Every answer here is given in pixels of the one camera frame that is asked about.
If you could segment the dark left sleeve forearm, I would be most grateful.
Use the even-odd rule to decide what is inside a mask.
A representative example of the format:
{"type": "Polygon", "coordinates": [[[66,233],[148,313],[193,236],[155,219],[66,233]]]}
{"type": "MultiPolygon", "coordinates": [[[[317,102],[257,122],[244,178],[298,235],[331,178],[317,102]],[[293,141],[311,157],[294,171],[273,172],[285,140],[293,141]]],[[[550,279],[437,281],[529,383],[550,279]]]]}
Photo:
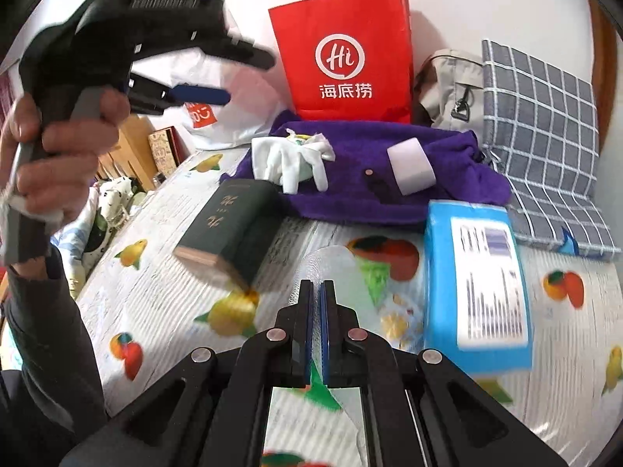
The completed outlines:
{"type": "Polygon", "coordinates": [[[1,464],[57,466],[108,422],[92,342],[55,247],[45,279],[7,275],[3,311],[22,366],[1,371],[1,464]]]}

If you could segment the person's left hand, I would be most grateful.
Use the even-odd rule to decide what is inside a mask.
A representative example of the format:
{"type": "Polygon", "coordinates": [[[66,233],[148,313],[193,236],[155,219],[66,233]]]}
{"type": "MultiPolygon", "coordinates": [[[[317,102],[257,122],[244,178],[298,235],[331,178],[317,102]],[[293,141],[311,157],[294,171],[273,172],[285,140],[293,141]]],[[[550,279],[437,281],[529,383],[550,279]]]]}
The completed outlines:
{"type": "Polygon", "coordinates": [[[14,103],[1,132],[1,188],[9,183],[14,186],[34,214],[59,211],[63,225],[75,220],[89,198],[99,156],[118,143],[118,128],[129,117],[130,104],[126,95],[106,89],[99,100],[99,111],[95,119],[42,126],[35,101],[30,94],[23,94],[14,103]],[[49,157],[23,165],[10,181],[17,147],[36,139],[41,140],[49,157]]]}

